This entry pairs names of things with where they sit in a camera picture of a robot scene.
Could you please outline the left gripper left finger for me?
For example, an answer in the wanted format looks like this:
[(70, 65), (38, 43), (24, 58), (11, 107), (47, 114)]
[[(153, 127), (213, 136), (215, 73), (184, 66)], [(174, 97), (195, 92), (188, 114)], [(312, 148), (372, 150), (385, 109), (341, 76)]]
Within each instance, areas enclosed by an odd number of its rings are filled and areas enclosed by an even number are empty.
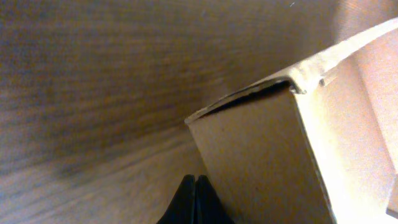
[(195, 213), (195, 176), (185, 175), (165, 213), (157, 224), (193, 224)]

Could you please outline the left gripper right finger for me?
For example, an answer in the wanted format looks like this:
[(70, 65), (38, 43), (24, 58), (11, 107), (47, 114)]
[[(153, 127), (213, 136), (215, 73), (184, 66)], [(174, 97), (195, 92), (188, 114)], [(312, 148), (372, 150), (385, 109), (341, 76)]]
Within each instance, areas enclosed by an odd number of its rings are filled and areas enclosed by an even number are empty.
[(195, 183), (195, 224), (234, 224), (205, 175)]

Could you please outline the brown cardboard box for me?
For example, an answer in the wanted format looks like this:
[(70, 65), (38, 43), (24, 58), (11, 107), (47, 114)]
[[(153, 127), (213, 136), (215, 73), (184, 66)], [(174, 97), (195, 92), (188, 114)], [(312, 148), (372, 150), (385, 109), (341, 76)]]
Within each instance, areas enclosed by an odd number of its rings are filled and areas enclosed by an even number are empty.
[(185, 122), (236, 223), (396, 223), (397, 19)]

